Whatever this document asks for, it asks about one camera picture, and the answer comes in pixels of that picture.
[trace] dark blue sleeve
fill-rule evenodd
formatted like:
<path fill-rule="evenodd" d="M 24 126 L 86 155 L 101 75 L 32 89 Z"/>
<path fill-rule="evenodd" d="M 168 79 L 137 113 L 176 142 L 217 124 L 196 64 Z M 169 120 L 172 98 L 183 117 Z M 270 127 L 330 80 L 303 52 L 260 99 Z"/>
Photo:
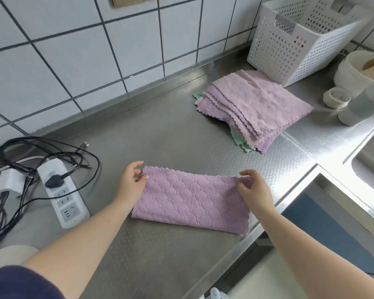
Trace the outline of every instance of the dark blue sleeve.
<path fill-rule="evenodd" d="M 43 276 L 23 266 L 0 269 L 0 299 L 65 299 Z"/>

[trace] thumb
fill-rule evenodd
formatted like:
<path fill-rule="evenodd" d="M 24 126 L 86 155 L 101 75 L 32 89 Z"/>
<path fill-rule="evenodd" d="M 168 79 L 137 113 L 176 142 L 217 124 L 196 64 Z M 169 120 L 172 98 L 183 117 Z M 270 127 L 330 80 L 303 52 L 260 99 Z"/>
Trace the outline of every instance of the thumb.
<path fill-rule="evenodd" d="M 241 196 L 248 194 L 249 191 L 249 189 L 242 183 L 242 181 L 237 184 L 237 190 L 241 194 Z"/>
<path fill-rule="evenodd" d="M 137 184 L 141 187 L 141 189 L 145 188 L 145 185 L 147 184 L 147 180 L 148 180 L 148 175 L 147 174 L 141 176 L 141 178 L 137 182 Z"/>

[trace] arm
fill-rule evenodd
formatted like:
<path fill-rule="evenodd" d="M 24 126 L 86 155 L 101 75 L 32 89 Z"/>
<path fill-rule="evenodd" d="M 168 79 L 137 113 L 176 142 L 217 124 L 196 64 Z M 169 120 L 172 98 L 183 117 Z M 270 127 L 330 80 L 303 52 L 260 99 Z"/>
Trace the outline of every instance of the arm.
<path fill-rule="evenodd" d="M 126 216 L 140 199 L 148 176 L 137 161 L 122 173 L 114 201 L 88 221 L 32 256 L 25 267 L 51 281 L 66 299 L 82 294 Z"/>
<path fill-rule="evenodd" d="M 272 194 L 255 170 L 244 170 L 251 189 L 238 184 L 250 210 L 262 224 L 277 252 L 311 299 L 374 299 L 374 279 L 306 234 L 274 207 Z"/>

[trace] cardboard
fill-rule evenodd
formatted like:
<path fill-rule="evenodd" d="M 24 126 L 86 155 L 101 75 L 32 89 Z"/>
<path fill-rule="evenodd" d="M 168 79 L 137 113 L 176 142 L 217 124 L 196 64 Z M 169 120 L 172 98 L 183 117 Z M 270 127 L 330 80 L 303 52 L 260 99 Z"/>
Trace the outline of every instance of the cardboard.
<path fill-rule="evenodd" d="M 112 0 L 112 4 L 114 7 L 123 7 L 123 6 L 129 6 L 132 4 L 137 4 L 141 2 L 145 2 L 149 0 Z"/>

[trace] forearm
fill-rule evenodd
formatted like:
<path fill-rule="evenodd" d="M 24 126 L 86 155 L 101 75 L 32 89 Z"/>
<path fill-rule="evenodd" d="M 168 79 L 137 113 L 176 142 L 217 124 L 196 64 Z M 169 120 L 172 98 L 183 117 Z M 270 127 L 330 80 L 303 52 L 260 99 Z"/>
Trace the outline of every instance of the forearm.
<path fill-rule="evenodd" d="M 24 266 L 51 281 L 66 299 L 79 298 L 131 209 L 126 204 L 110 204 Z"/>
<path fill-rule="evenodd" d="M 373 278 L 275 210 L 257 218 L 309 298 L 374 298 Z"/>

